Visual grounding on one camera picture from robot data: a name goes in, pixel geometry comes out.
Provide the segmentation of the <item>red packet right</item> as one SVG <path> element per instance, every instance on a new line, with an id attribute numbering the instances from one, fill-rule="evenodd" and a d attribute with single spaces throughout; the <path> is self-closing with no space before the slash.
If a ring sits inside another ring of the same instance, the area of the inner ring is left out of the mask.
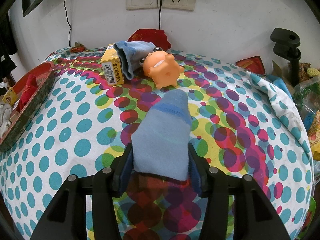
<path id="1" fill-rule="evenodd" d="M 242 59 L 235 63 L 238 67 L 244 68 L 247 71 L 255 74 L 264 75 L 265 68 L 260 56 L 253 56 L 247 59 Z"/>

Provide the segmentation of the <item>orange dinosaur toy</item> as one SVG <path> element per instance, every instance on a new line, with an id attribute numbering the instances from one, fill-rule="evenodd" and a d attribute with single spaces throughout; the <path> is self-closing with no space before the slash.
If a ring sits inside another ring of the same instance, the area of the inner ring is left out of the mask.
<path id="1" fill-rule="evenodd" d="M 139 64 L 144 75 L 153 80 L 157 89 L 176 87 L 180 74 L 184 72 L 184 68 L 175 61 L 174 55 L 168 54 L 160 47 L 155 47 Z"/>

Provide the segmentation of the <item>red candy wrapper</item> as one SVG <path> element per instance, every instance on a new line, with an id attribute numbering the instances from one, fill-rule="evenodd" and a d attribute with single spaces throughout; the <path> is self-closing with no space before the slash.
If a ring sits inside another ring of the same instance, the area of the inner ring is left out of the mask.
<path id="1" fill-rule="evenodd" d="M 86 50 L 86 47 L 82 43 L 75 42 L 71 48 L 71 53 L 81 53 Z"/>

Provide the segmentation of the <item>clear bag of toys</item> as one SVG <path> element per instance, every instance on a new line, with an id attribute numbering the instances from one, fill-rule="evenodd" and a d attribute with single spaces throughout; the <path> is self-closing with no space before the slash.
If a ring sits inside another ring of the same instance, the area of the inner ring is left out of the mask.
<path id="1" fill-rule="evenodd" d="M 306 128 L 313 159 L 319 161 L 319 69 L 300 63 L 293 100 Z"/>

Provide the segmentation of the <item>blue sock far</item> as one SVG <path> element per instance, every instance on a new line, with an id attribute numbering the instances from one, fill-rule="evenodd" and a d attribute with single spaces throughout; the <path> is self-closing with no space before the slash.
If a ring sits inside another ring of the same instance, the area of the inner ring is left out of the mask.
<path id="1" fill-rule="evenodd" d="M 140 60 L 153 52 L 155 45 L 144 41 L 119 41 L 114 45 L 121 62 L 121 71 L 128 80 L 134 77 L 134 71 L 141 67 Z"/>

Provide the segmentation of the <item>black clamp stand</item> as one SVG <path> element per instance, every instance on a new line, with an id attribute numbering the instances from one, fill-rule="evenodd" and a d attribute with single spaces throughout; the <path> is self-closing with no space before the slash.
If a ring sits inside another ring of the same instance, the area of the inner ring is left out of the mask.
<path id="1" fill-rule="evenodd" d="M 298 48 L 300 46 L 299 36 L 291 30 L 275 28 L 270 39 L 275 43 L 273 52 L 291 64 L 290 82 L 295 87 L 299 84 L 298 72 L 301 59 L 301 52 Z"/>

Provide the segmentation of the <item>red embroidered cloth pouch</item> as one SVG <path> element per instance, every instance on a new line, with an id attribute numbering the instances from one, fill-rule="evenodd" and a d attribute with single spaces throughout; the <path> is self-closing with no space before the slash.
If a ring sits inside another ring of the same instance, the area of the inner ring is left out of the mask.
<path id="1" fill-rule="evenodd" d="M 28 76 L 25 88 L 22 92 L 22 95 L 19 99 L 19 103 L 17 106 L 17 111 L 19 113 L 25 107 L 25 105 L 29 102 L 30 98 L 33 96 L 33 94 L 36 92 L 37 89 L 38 89 L 38 85 L 37 85 L 36 76 L 33 74 L 30 74 Z"/>

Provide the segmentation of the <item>light blue sock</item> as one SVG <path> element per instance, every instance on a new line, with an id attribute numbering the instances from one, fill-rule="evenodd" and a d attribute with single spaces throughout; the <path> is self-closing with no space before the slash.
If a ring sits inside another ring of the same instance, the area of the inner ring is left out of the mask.
<path id="1" fill-rule="evenodd" d="M 131 135 L 134 170 L 187 180 L 190 131 L 191 115 L 186 92 L 180 89 L 168 91 L 149 109 Z"/>

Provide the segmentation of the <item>large white rolled sock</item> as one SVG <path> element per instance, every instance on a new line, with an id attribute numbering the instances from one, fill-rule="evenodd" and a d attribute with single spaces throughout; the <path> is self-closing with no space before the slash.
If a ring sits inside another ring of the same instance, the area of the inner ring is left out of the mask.
<path id="1" fill-rule="evenodd" d="M 3 135 L 7 133 L 11 126 L 11 114 L 12 114 L 12 107 L 8 103 L 1 102 L 0 105 L 0 138 L 3 138 Z"/>

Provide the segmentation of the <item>polka dot bed sheet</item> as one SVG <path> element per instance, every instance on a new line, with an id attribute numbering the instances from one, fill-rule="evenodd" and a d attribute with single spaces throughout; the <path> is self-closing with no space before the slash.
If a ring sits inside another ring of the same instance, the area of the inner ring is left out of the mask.
<path id="1" fill-rule="evenodd" d="M 143 76 L 108 86 L 99 65 L 103 53 L 51 54 L 54 86 L 25 132 L 1 154 L 1 194 L 24 239 L 63 181 L 109 166 L 165 93 Z M 252 175 L 296 238 L 308 219 L 313 183 L 307 137 L 251 85 L 258 77 L 218 59 L 180 51 L 174 56 L 185 68 L 178 88 L 188 96 L 197 154 L 227 174 Z M 197 239 L 206 204 L 189 183 L 134 174 L 114 209 L 124 239 Z"/>

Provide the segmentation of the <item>red round tray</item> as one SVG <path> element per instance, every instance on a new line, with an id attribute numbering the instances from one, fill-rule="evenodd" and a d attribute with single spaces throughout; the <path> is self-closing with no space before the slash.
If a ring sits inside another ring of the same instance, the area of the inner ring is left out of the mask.
<path id="1" fill-rule="evenodd" d="M 25 91 L 28 77 L 30 75 L 34 75 L 36 77 L 37 89 L 31 95 L 30 99 L 21 109 L 21 111 L 18 113 L 13 113 L 11 126 L 1 138 L 1 152 L 5 152 L 14 146 L 14 144 L 18 141 L 20 136 L 30 124 L 36 112 L 41 107 L 53 86 L 55 79 L 54 68 L 55 66 L 51 62 L 42 63 L 25 74 L 25 76 L 23 76 L 14 85 L 14 92 L 17 94 L 17 96 L 21 96 Z"/>

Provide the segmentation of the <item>red pouch by wall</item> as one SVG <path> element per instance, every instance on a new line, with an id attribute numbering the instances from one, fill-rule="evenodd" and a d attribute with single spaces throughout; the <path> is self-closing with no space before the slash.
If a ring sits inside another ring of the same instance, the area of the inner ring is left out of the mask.
<path id="1" fill-rule="evenodd" d="M 138 29 L 129 37 L 128 41 L 151 42 L 156 47 L 161 47 L 164 51 L 171 48 L 167 35 L 161 29 Z"/>

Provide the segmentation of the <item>yellow box with barcode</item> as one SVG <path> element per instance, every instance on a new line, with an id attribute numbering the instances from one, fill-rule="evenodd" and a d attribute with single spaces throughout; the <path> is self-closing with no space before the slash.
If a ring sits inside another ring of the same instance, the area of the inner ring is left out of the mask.
<path id="1" fill-rule="evenodd" d="M 11 107 L 13 107 L 18 100 L 18 96 L 15 93 L 14 89 L 10 87 L 7 92 L 4 94 L 2 101 L 4 103 L 8 103 Z"/>

